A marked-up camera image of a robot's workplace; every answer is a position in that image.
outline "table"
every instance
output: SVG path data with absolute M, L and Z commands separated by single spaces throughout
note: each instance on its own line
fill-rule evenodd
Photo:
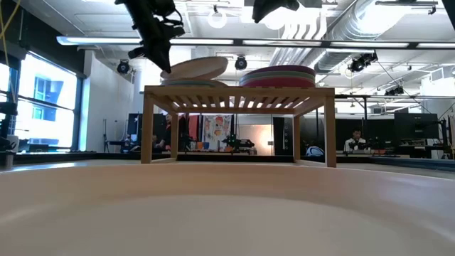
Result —
M 154 105 L 173 117 L 172 159 L 178 156 L 178 113 L 291 114 L 295 161 L 300 160 L 300 116 L 324 106 L 326 165 L 336 167 L 334 88 L 146 86 L 142 122 L 142 164 L 152 162 Z

